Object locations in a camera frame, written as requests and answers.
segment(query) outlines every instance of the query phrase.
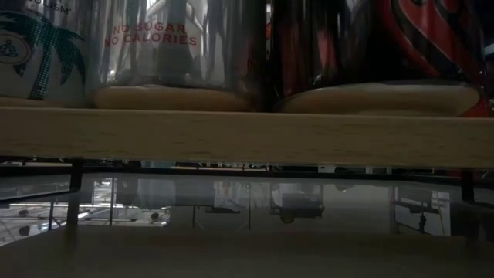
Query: can bottom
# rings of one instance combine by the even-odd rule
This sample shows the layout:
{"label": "can bottom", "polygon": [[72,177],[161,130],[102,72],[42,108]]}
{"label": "can bottom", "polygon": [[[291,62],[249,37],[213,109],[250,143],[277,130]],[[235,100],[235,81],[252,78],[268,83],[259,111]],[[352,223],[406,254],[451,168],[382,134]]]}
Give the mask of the can bottom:
{"label": "can bottom", "polygon": [[457,84],[360,83],[327,87],[289,97],[282,113],[369,116],[459,117],[481,100],[479,89]]}
{"label": "can bottom", "polygon": [[17,97],[0,97],[0,107],[65,107],[61,103],[45,100],[27,100]]}
{"label": "can bottom", "polygon": [[220,90],[161,86],[115,86],[97,90],[94,103],[100,109],[257,111],[247,97]]}

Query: glass surface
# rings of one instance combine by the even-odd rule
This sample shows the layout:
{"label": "glass surface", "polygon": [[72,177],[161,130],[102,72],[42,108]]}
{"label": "glass surface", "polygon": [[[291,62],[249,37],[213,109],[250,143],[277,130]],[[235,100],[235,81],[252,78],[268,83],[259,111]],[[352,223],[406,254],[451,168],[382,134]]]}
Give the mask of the glass surface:
{"label": "glass surface", "polygon": [[[494,204],[492,190],[479,189],[476,196]],[[77,205],[73,218],[78,226],[70,229],[69,207]],[[66,255],[60,253],[69,252],[80,256],[74,266],[89,268],[93,274],[106,271],[97,267],[109,267],[109,276],[123,272],[131,263],[144,268],[150,263],[140,271],[161,273],[161,256],[167,257],[164,265],[172,269],[185,267],[182,260],[187,257],[182,252],[202,263],[205,259],[211,266],[219,264],[208,270],[215,275],[223,269],[236,270],[234,265],[244,260],[264,266],[266,262],[253,259],[258,256],[249,253],[253,250],[262,250],[262,256],[278,254],[278,259],[287,261],[303,256],[289,265],[275,259],[272,266],[277,267],[302,267],[304,263],[309,267],[322,258],[362,256],[383,264],[385,273],[402,266],[410,267],[406,271],[413,275],[442,275],[458,267],[456,276],[467,276],[470,271],[488,269],[486,262],[494,259],[493,243],[494,209],[464,203],[460,187],[414,181],[91,174],[84,175],[82,190],[72,197],[0,207],[0,259],[22,257],[35,262],[40,256],[50,256],[66,262]],[[170,263],[172,253],[182,260]],[[144,254],[152,255],[141,258]],[[112,267],[104,256],[112,256]],[[225,259],[230,266],[220,263]],[[346,264],[347,275],[353,276],[371,267],[356,260],[355,266],[341,261],[343,265],[335,269]],[[44,273],[54,264],[42,261],[30,266],[29,275]],[[431,267],[431,272],[423,273],[425,267]],[[327,271],[316,267],[308,273],[316,270]],[[20,270],[12,266],[11,271]],[[247,275],[255,270],[241,272]]]}

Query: silver can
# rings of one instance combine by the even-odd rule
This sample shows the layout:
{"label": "silver can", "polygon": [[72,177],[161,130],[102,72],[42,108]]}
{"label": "silver can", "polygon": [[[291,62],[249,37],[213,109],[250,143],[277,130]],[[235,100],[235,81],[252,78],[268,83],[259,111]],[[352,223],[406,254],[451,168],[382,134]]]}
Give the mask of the silver can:
{"label": "silver can", "polygon": [[92,0],[0,0],[0,99],[86,104],[91,7]]}
{"label": "silver can", "polygon": [[202,88],[259,100],[266,0],[95,0],[90,89]]}

